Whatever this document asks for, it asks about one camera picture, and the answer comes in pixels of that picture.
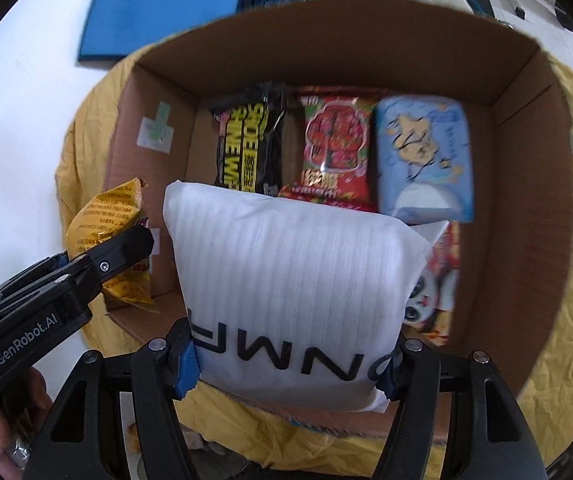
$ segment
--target cardboard box flap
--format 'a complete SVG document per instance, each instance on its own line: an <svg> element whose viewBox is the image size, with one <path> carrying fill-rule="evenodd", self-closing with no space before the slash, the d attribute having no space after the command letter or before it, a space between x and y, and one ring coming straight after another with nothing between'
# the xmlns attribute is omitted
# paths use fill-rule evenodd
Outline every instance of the cardboard box flap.
<svg viewBox="0 0 573 480"><path fill-rule="evenodd" d="M180 290L155 298L159 312L149 312L135 306L118 306L106 298L108 316L130 336L146 342L156 337L166 337L173 323L186 317L186 309Z"/></svg>
<svg viewBox="0 0 573 480"><path fill-rule="evenodd" d="M491 105L537 51L522 34L444 7L320 0L196 28L139 63L200 96L282 80L395 88Z"/></svg>
<svg viewBox="0 0 573 480"><path fill-rule="evenodd" d="M473 166L473 202L475 220L460 225L460 272L456 308L453 311L449 342L446 351L457 351L467 329L467 319L477 307L477 297L491 234L493 201L495 196L495 142L491 110L480 105L462 103L467 115Z"/></svg>
<svg viewBox="0 0 573 480"><path fill-rule="evenodd" d="M564 97L551 86L497 126L493 143L487 256L458 352L489 352L516 395L549 338L569 270L573 157L568 125Z"/></svg>
<svg viewBox="0 0 573 480"><path fill-rule="evenodd" d="M154 298L178 287L162 204L166 185L186 173L197 103L192 95L135 66L122 93L111 139L104 189L135 177L147 184L142 190L142 212L156 238L151 255L151 270L156 274L151 280ZM159 117L161 109L167 114ZM160 125L162 140L153 138L151 124L156 120L164 122Z"/></svg>
<svg viewBox="0 0 573 480"><path fill-rule="evenodd" d="M556 87L562 94L562 87L551 70L547 54L542 51L536 52L493 105L496 124L502 124L511 118L551 87ZM562 105L567 107L564 99ZM571 127L570 118L569 114L569 128Z"/></svg>

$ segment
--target white floor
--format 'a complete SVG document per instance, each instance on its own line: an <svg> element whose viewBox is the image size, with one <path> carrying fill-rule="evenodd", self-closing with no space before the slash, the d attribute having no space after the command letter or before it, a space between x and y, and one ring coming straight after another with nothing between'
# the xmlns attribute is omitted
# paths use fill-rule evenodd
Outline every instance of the white floor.
<svg viewBox="0 0 573 480"><path fill-rule="evenodd" d="M518 0L525 19L515 15L509 0L490 0L498 20L509 22L515 30L532 36L544 50L573 69L573 32L566 30L555 17L553 0Z"/></svg>

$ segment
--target yellow cloth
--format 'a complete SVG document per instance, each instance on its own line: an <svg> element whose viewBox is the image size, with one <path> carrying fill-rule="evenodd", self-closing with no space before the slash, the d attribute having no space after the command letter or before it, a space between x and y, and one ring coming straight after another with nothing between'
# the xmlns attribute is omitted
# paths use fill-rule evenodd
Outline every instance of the yellow cloth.
<svg viewBox="0 0 573 480"><path fill-rule="evenodd" d="M118 117L126 80L145 47L122 60L90 92L65 138L56 180L65 233L73 216L103 189L106 155ZM573 114L573 72L552 59ZM139 344L108 317L102 298L91 303L93 320L83 329L93 348L105 355L134 351ZM532 374L520 406L550 463L573 440L573 256L561 311ZM207 384L200 383L176 404L183 424L205 438L278 469L370 476L383 440L337 438L292 426L281 418L243 406ZM434 449L427 478L439 478L443 450Z"/></svg>

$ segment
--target screw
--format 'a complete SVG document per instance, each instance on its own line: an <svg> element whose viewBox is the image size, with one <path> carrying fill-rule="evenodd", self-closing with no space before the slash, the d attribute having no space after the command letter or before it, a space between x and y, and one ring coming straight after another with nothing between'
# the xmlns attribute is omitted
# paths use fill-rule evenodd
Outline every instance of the screw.
<svg viewBox="0 0 573 480"><path fill-rule="evenodd" d="M158 350L164 350L166 348L166 339L161 337L157 339L151 339L149 341L149 349L157 352Z"/></svg>
<svg viewBox="0 0 573 480"><path fill-rule="evenodd" d="M90 365L91 363L94 363L95 361L98 360L99 355L100 354L98 352L96 352L95 350L89 350L88 352L84 352L84 354L82 356L82 360L87 365Z"/></svg>
<svg viewBox="0 0 573 480"><path fill-rule="evenodd" d="M419 339L407 339L404 343L404 346L411 352L419 352L422 350L422 341Z"/></svg>
<svg viewBox="0 0 573 480"><path fill-rule="evenodd" d="M487 364L489 362L489 354L487 354L487 352L483 352L482 350L476 350L473 352L473 360L483 365Z"/></svg>

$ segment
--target cartoon character print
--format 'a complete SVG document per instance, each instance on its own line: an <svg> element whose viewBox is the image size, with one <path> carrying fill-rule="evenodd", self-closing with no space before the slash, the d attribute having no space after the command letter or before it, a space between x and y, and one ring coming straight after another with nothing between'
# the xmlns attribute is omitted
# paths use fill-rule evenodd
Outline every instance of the cartoon character print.
<svg viewBox="0 0 573 480"><path fill-rule="evenodd" d="M388 124L387 134L393 137L393 149L408 164L408 180L414 180L424 168L434 163L439 145L431 135L429 118L414 120L399 115ZM441 159L440 164L445 168L449 161Z"/></svg>
<svg viewBox="0 0 573 480"><path fill-rule="evenodd" d="M459 225L451 222L433 247L433 256L422 272L404 309L404 321L434 343L448 339L449 320L455 306L460 267Z"/></svg>

